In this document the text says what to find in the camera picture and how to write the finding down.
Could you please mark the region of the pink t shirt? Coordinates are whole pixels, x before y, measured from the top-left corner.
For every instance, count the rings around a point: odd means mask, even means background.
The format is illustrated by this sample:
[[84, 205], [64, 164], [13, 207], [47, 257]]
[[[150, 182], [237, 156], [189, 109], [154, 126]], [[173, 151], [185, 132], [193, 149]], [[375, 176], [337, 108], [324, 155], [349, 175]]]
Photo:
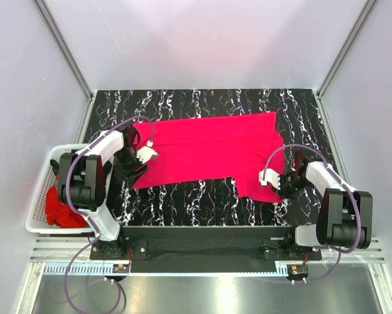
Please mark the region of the pink t shirt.
[[258, 177], [266, 166], [284, 171], [284, 155], [276, 152], [283, 146], [276, 120], [271, 112], [137, 124], [142, 145], [154, 135], [158, 157], [148, 162], [134, 188], [232, 177], [239, 197], [279, 203], [281, 198]]

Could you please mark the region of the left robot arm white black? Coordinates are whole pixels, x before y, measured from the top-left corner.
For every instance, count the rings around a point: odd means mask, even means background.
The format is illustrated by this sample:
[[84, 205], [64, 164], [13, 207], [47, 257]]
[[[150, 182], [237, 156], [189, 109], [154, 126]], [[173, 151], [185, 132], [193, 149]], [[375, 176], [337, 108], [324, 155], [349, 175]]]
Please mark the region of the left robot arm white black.
[[94, 248], [114, 259], [128, 250], [120, 224], [107, 207], [111, 176], [123, 176], [129, 187], [149, 170], [148, 162], [157, 158], [153, 141], [137, 148], [140, 134], [134, 126], [107, 130], [79, 150], [65, 152], [52, 163], [58, 170], [56, 191], [60, 202], [78, 214], [94, 232]]

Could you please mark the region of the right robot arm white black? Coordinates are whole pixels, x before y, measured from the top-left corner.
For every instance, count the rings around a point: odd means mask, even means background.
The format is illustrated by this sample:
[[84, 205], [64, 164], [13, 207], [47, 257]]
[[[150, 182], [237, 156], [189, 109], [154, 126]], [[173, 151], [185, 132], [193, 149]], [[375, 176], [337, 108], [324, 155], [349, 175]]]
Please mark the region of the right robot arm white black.
[[296, 146], [294, 170], [277, 176], [277, 194], [281, 199], [294, 199], [309, 186], [322, 196], [317, 222], [297, 226], [283, 243], [285, 255], [298, 259], [307, 247], [332, 247], [342, 253], [367, 249], [372, 239], [373, 197], [346, 183], [323, 155], [318, 159], [303, 154]]

